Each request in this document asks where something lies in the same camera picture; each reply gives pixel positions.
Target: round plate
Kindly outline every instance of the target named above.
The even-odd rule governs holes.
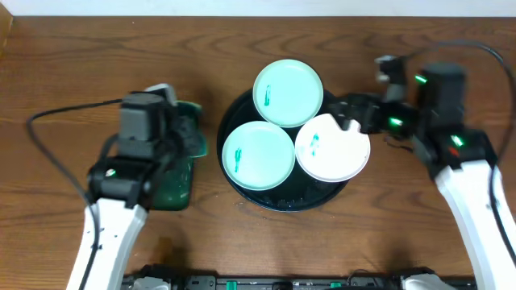
[[[317,114],[323,103],[323,83],[308,64],[279,60],[260,72],[252,96],[265,120],[292,128]]]
[[[223,147],[226,174],[245,189],[277,187],[292,172],[295,161],[292,140],[270,122],[254,121],[239,126]]]
[[[322,109],[318,114],[325,114],[325,103],[335,97],[324,91]],[[256,191],[243,188],[236,184],[223,169],[223,145],[230,133],[238,126],[252,121],[264,121],[256,111],[252,101],[252,90],[238,97],[224,114],[217,133],[217,155],[220,168],[227,181],[242,197],[266,209],[282,212],[296,212],[320,206],[336,196],[346,185],[347,181],[329,183],[308,175],[296,161],[292,172],[285,181],[275,188]],[[301,127],[283,129],[291,140],[295,140]]]
[[[326,182],[345,181],[357,175],[368,162],[369,137],[352,120],[340,129],[330,114],[319,115],[301,128],[296,137],[296,159],[313,178]]]

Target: green led indicator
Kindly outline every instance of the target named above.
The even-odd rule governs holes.
[[[401,126],[403,125],[403,121],[397,118],[390,118],[389,123],[393,126]]]
[[[451,140],[453,141],[453,143],[457,146],[457,147],[461,147],[464,145],[464,142],[462,141],[461,138],[459,138],[459,136],[457,135],[452,135],[451,136]]]
[[[426,82],[428,81],[425,77],[423,76],[419,76],[419,75],[416,75],[416,81],[422,83],[422,84],[426,84]]]
[[[110,177],[116,174],[116,170],[114,169],[107,169],[106,171],[106,177]]]

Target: wire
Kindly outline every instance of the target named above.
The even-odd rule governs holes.
[[[89,109],[89,108],[96,108],[99,106],[106,106],[111,104],[120,103],[122,99],[116,99],[111,101],[104,101],[100,103],[94,103],[94,104],[84,104],[79,106],[69,106],[54,110],[48,110],[45,112],[41,112],[38,114],[33,115],[30,117],[27,122],[25,123],[25,127],[27,129],[27,133],[29,137],[31,138],[31,141],[34,143],[34,145],[47,157],[48,160],[57,168],[59,172],[61,172],[66,179],[70,181],[70,183],[73,185],[73,187],[77,190],[79,195],[82,197],[84,202],[86,203],[86,206],[89,209],[89,213],[91,213],[91,217],[94,222],[94,244],[91,247],[91,254],[89,255],[88,263],[86,264],[86,269],[84,272],[84,275],[82,276],[81,286],[79,287],[80,290],[83,290],[86,286],[86,281],[88,280],[89,273],[91,272],[91,267],[93,266],[95,255],[97,254],[98,249],[98,240],[99,240],[99,232],[100,232],[100,225],[98,220],[98,213],[95,212],[93,208],[93,197],[87,193],[81,186],[81,183],[77,178],[48,150],[43,143],[41,142],[40,138],[36,135],[34,132],[34,128],[32,127],[32,123],[37,119],[44,116],[48,116],[51,114],[57,114],[57,113],[63,113],[68,112],[71,110],[82,110],[82,109]]]
[[[367,271],[367,270],[365,270],[365,269],[356,269],[356,270],[354,270],[354,271],[349,275],[349,277],[348,277],[348,278],[347,278],[347,280],[346,280],[346,284],[347,284],[348,286],[351,286],[351,285],[352,285],[352,280],[353,280],[353,278],[355,277],[355,274],[356,274],[356,273],[358,273],[358,272],[370,273],[369,271]],[[372,281],[373,281],[373,283],[374,283],[375,287],[379,287],[379,285],[378,285],[378,283],[377,283],[377,279],[376,279],[376,278],[374,278],[374,277],[373,277],[373,278],[372,278]]]
[[[497,223],[498,231],[500,232],[501,239],[503,240],[504,244],[506,245],[507,251],[509,252],[510,258],[513,261],[514,266],[516,267],[516,253],[514,253],[514,249],[510,244],[509,237],[507,236],[506,230],[503,226],[503,223],[500,219],[500,213],[498,212],[498,202],[497,198],[494,196],[494,172],[495,169],[500,166],[500,162],[503,159],[503,157],[506,154],[507,148],[509,147],[509,142],[511,140],[512,134],[514,132],[514,124],[516,123],[516,80],[514,79],[514,75],[512,73],[511,68],[509,65],[503,60],[503,57],[501,57],[500,53],[498,53],[493,48],[472,40],[452,40],[452,41],[444,41],[437,43],[436,45],[430,46],[428,48],[421,49],[419,51],[413,52],[409,54],[408,56],[405,56],[405,58],[408,60],[412,57],[418,56],[424,52],[433,51],[437,48],[442,47],[470,47],[470,48],[479,48],[484,50],[485,52],[488,52],[491,54],[491,56],[494,56],[494,58],[497,60],[497,62],[502,66],[504,72],[507,75],[507,79],[509,81],[510,86],[510,96],[512,101],[511,106],[511,113],[510,113],[510,123],[509,126],[506,128],[506,131],[503,135],[501,146],[498,149],[498,159],[493,168],[491,168],[491,173],[489,175],[489,203],[491,204],[491,209],[493,210],[493,216]]]

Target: white plate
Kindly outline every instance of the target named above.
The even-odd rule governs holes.
[[[296,162],[292,139],[270,122],[245,123],[229,134],[223,167],[245,189],[267,190],[281,184]]]
[[[315,179],[341,182],[357,175],[368,162],[369,137],[352,120],[349,130],[340,129],[330,114],[319,115],[301,128],[296,137],[299,165]]]
[[[255,80],[252,100],[267,121],[290,128],[313,118],[323,103],[323,83],[308,64],[279,60],[265,67]]]

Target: white backdrop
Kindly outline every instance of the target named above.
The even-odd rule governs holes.
[[[516,0],[0,0],[12,15],[516,16]]]

